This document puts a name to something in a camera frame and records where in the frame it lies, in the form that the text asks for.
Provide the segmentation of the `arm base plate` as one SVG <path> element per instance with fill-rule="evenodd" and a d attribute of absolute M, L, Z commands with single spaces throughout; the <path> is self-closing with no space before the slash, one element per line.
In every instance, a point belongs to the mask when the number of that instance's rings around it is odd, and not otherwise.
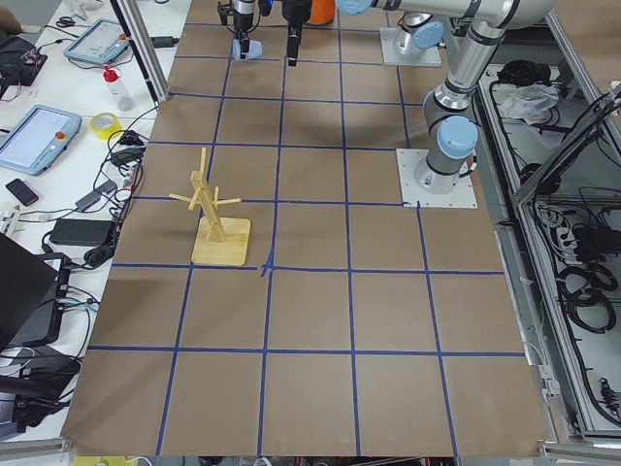
<path fill-rule="evenodd" d="M 383 63 L 393 66 L 440 67 L 438 44 L 442 34 L 443 27 L 435 22 L 410 32 L 402 28 L 381 28 Z"/>
<path fill-rule="evenodd" d="M 453 175 L 440 175 L 427 164 L 427 150 L 397 149 L 402 203 L 412 208 L 476 209 L 471 176 L 464 162 Z"/>

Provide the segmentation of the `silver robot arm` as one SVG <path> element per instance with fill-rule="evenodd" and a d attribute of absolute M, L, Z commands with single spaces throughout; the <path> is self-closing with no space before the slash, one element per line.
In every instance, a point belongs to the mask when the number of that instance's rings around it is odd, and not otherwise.
<path fill-rule="evenodd" d="M 498 45 L 511 29 L 530 26 L 547 15 L 553 1 L 338 1 L 337 8 L 348 15 L 370 8 L 444 17 L 465 17 L 473 22 L 450 64 L 443 83 L 424 102 L 431 146 L 426 158 L 414 169 L 415 182 L 425 191 L 444 195 L 451 192 L 459 172 L 473 153 L 478 129 L 463 116 L 483 71 Z"/>
<path fill-rule="evenodd" d="M 271 14 L 273 1 L 230 1 L 217 5 L 221 24 L 233 34 L 233 57 L 236 60 L 255 58 L 261 55 L 262 45 L 249 38 L 262 17 Z M 287 23 L 286 59 L 289 66 L 297 65 L 302 43 L 304 25 L 325 25 L 336 14 L 336 1 L 281 1 L 281 15 Z M 405 51 L 427 50 L 441 40 L 443 26 L 427 14 L 405 13 L 399 26 L 404 39 L 398 45 Z"/>

